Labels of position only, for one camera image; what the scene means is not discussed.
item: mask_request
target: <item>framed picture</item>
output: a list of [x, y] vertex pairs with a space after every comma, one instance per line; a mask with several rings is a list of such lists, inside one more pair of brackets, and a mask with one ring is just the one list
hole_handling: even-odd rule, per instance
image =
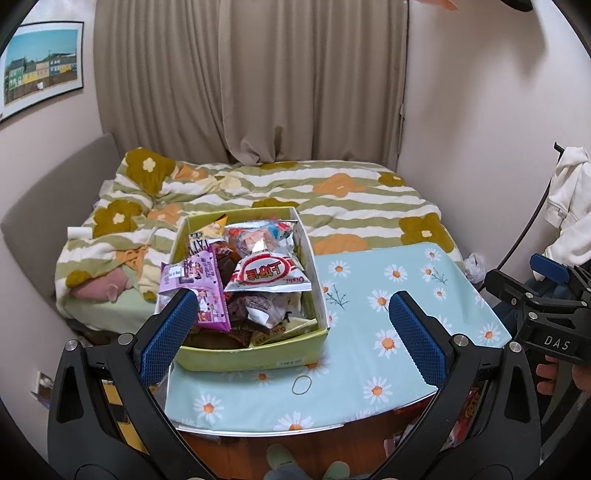
[[0, 121], [24, 109], [83, 87], [84, 22], [21, 25], [0, 57], [4, 94]]

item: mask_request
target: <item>screw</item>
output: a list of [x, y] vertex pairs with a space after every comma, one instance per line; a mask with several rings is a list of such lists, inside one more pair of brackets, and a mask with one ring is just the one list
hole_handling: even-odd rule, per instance
[[78, 346], [78, 340], [70, 340], [69, 342], [66, 343], [66, 350], [71, 352], [72, 350], [76, 350], [77, 346]]
[[120, 345], [129, 345], [134, 339], [134, 336], [131, 333], [122, 333], [117, 338], [117, 343]]
[[469, 340], [465, 335], [456, 335], [453, 338], [453, 343], [455, 343], [457, 346], [466, 346], [469, 343]]
[[521, 352], [521, 345], [518, 344], [517, 342], [510, 342], [509, 343], [509, 348], [511, 350], [513, 350], [515, 353]]

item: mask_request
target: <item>bed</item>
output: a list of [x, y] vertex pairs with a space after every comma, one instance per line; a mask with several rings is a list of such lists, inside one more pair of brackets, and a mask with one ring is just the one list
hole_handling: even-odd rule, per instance
[[[93, 209], [106, 179], [115, 181]], [[429, 241], [462, 265], [437, 206], [380, 165], [339, 160], [193, 165], [142, 148], [121, 160], [110, 134], [26, 192], [1, 228], [47, 303], [74, 329], [108, 335], [136, 332], [153, 313], [160, 264], [168, 260], [184, 215], [280, 205], [297, 208], [316, 255]], [[44, 249], [31, 234], [31, 218], [35, 231], [44, 232]], [[92, 228], [94, 238], [68, 240], [67, 227], [79, 225]], [[133, 288], [115, 302], [71, 295], [81, 283], [118, 267]]]

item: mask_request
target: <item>slipper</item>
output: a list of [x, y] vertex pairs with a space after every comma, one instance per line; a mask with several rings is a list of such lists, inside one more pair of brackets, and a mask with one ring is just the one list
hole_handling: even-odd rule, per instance
[[345, 462], [333, 462], [324, 473], [322, 480], [345, 480], [350, 474], [349, 465]]
[[273, 470], [282, 465], [297, 465], [291, 452], [280, 443], [275, 443], [267, 449], [267, 463]]

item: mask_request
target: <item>snack bag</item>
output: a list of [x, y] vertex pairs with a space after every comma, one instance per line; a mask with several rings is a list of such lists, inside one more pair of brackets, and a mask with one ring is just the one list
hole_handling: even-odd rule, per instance
[[312, 283], [298, 263], [287, 254], [269, 252], [263, 240], [256, 243], [252, 254], [240, 260], [230, 282], [231, 291], [294, 292], [310, 291]]
[[189, 234], [189, 254], [197, 255], [207, 250], [210, 245], [215, 245], [215, 254], [218, 258], [232, 253], [228, 243], [223, 238], [224, 228], [228, 222], [228, 216], [222, 215], [215, 222], [206, 225], [195, 233]]
[[188, 288], [199, 301], [196, 322], [203, 328], [230, 330], [230, 319], [217, 260], [211, 249], [177, 264], [164, 265], [160, 276], [159, 302], [168, 303], [179, 288]]
[[294, 251], [293, 220], [252, 220], [233, 223], [226, 228], [228, 243], [242, 258], [252, 253], [257, 242], [263, 240], [269, 252], [291, 255]]
[[236, 294], [228, 302], [228, 312], [232, 326], [238, 322], [247, 328], [263, 333], [285, 318], [290, 295], [285, 293], [253, 292]]

